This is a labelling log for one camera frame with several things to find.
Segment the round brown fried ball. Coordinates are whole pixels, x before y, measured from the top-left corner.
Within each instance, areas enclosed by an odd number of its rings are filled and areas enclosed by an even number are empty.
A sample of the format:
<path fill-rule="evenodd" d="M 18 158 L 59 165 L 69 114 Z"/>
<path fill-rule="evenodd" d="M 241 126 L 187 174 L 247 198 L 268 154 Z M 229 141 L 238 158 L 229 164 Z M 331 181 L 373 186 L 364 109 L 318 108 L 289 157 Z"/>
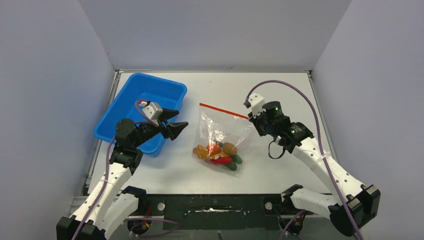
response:
<path fill-rule="evenodd" d="M 229 156 L 234 156 L 238 153 L 238 148 L 230 142 L 223 143 L 221 149 L 225 154 Z"/>

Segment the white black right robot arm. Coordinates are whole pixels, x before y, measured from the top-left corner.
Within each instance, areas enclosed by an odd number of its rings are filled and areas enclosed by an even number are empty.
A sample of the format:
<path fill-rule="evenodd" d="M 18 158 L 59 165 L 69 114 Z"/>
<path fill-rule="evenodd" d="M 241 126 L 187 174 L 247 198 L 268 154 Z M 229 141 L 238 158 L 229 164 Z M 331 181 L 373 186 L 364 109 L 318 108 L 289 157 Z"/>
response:
<path fill-rule="evenodd" d="M 381 192 L 365 185 L 337 163 L 301 122 L 292 122 L 283 114 L 279 101 L 265 102 L 249 98 L 249 121 L 260 136 L 272 136 L 274 142 L 302 161 L 327 187 L 329 195 L 295 184 L 281 194 L 281 207 L 289 214 L 306 210 L 329 219 L 343 235 L 358 235 L 359 229 L 377 216 Z"/>

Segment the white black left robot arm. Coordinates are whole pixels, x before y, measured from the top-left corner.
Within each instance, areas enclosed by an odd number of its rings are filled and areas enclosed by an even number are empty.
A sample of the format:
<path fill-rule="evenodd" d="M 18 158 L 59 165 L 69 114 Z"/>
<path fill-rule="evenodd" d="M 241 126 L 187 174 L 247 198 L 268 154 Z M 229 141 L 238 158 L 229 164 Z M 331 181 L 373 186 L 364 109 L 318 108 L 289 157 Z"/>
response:
<path fill-rule="evenodd" d="M 175 140 L 188 126 L 187 121 L 169 122 L 178 114 L 178 110 L 146 106 L 142 110 L 145 121 L 124 118 L 116 124 L 105 172 L 81 206 L 58 221 L 58 240 L 107 240 L 127 217 L 144 210 L 146 191 L 123 185 L 141 163 L 144 154 L 139 146 L 157 135 Z"/>

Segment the orange toy pumpkin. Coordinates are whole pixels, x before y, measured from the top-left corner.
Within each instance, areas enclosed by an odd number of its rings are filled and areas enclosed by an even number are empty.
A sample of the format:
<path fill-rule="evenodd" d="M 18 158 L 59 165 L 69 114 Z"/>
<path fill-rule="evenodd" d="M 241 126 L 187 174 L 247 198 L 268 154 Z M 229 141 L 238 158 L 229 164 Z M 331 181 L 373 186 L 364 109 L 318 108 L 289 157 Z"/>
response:
<path fill-rule="evenodd" d="M 206 146 L 206 149 L 210 156 L 218 154 L 222 151 L 221 146 L 218 143 L 210 143 Z"/>

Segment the green toy chili pepper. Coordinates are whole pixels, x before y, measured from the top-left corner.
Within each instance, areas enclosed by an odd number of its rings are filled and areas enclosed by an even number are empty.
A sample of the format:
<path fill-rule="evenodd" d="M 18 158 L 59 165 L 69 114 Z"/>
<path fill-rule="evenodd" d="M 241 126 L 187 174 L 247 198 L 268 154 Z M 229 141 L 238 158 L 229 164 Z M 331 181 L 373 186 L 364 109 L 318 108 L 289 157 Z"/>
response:
<path fill-rule="evenodd" d="M 227 163 L 224 166 L 231 171 L 236 171 L 238 168 L 238 165 L 235 162 Z"/>

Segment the blue plastic bin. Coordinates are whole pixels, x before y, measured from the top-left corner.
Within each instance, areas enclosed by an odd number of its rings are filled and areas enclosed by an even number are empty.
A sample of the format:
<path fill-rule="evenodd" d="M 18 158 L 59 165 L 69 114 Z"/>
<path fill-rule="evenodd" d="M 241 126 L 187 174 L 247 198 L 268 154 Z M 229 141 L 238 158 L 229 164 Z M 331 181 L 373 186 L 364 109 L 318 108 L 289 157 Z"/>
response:
<path fill-rule="evenodd" d="M 116 134 L 116 126 L 120 120 L 131 119 L 135 123 L 145 121 L 139 110 L 144 110 L 148 117 L 151 114 L 142 106 L 136 108 L 136 103 L 140 100 L 156 103 L 159 109 L 180 111 L 187 90 L 186 85 L 180 82 L 134 73 L 94 127 L 93 134 L 100 140 L 110 142 Z"/>

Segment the red toy chili pepper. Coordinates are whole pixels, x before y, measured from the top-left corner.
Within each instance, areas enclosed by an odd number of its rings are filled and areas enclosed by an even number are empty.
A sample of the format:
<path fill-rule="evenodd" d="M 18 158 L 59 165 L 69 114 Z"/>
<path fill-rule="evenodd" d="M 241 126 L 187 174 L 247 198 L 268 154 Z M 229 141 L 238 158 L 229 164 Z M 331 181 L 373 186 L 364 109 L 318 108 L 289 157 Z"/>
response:
<path fill-rule="evenodd" d="M 228 164 L 231 164 L 233 162 L 233 159 L 231 157 L 229 157 L 229 156 L 227 156 L 227 157 L 219 157 L 217 159 L 209 158 L 207 160 L 207 162 L 208 163 L 211 163 L 213 165 L 228 165 Z"/>

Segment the golden fried nugget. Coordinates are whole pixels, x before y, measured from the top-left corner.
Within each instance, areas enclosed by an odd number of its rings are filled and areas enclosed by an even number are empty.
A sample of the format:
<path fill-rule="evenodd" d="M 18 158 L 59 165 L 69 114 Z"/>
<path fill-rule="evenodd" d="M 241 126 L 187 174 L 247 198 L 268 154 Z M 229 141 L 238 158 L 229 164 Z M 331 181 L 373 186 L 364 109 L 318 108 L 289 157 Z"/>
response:
<path fill-rule="evenodd" d="M 209 150 L 202 146 L 202 145 L 197 145 L 193 150 L 192 150 L 193 154 L 197 156 L 198 159 L 200 160 L 206 160 L 209 157 Z"/>

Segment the green toy avocado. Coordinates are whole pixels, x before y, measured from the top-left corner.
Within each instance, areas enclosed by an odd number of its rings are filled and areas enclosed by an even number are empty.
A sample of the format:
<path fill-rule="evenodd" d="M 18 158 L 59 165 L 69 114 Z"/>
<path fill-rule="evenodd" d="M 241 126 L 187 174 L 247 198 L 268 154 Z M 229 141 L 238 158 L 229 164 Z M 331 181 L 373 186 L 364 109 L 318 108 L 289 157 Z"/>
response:
<path fill-rule="evenodd" d="M 231 158 L 232 158 L 233 162 L 238 164 L 238 165 L 243 163 L 243 159 L 238 154 L 232 155 Z"/>

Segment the yellow fried food piece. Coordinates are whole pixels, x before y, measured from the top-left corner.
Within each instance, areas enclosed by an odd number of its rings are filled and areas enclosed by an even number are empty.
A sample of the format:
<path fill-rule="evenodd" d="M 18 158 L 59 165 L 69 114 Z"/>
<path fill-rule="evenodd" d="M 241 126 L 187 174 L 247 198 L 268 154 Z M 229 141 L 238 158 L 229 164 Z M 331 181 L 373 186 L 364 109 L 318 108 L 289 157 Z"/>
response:
<path fill-rule="evenodd" d="M 229 155 L 228 155 L 228 154 L 226 154 L 225 152 L 221 151 L 221 152 L 219 152 L 219 153 L 216 153 L 216 154 L 212 154 L 212 155 L 210 155 L 208 158 L 209 158 L 211 161 L 215 161 L 215 160 L 218 160 L 219 158 L 226 158 L 226 157 L 229 157 Z"/>

